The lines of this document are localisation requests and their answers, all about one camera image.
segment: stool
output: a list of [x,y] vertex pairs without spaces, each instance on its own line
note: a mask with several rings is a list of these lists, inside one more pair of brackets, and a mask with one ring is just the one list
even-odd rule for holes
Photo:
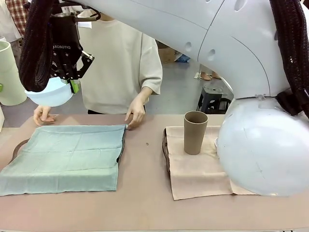
[[231,103],[230,99],[222,98],[223,90],[220,87],[203,87],[197,104],[197,111],[206,114],[224,115]]

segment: bowl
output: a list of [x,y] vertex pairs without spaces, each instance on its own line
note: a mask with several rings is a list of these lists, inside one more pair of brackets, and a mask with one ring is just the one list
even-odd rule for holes
[[50,78],[46,88],[41,92],[25,90],[25,94],[34,103],[50,107],[63,105],[73,96],[70,84],[63,83],[60,77]]

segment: table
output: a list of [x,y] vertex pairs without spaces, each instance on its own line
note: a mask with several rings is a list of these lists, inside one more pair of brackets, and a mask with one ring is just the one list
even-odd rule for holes
[[[61,115],[57,125],[122,124],[123,115]],[[222,121],[210,117],[210,125]],[[116,192],[0,197],[0,229],[19,231],[283,230],[309,227],[309,193],[289,198],[213,196],[173,201],[163,129],[183,116],[147,116],[126,133]],[[0,169],[36,126],[30,118],[0,148]]]

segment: person's arm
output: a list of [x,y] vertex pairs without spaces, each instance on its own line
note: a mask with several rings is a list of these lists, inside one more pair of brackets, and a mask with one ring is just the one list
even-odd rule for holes
[[141,92],[133,100],[126,115],[126,121],[133,114],[129,128],[141,124],[145,116],[144,105],[151,94],[160,94],[162,83],[162,65],[155,40],[147,35],[142,36],[140,57],[140,86]]

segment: cup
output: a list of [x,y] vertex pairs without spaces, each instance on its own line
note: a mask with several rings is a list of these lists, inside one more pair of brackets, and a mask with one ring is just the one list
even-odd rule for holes
[[184,151],[189,155],[201,152],[208,116],[200,111],[190,111],[184,115]]

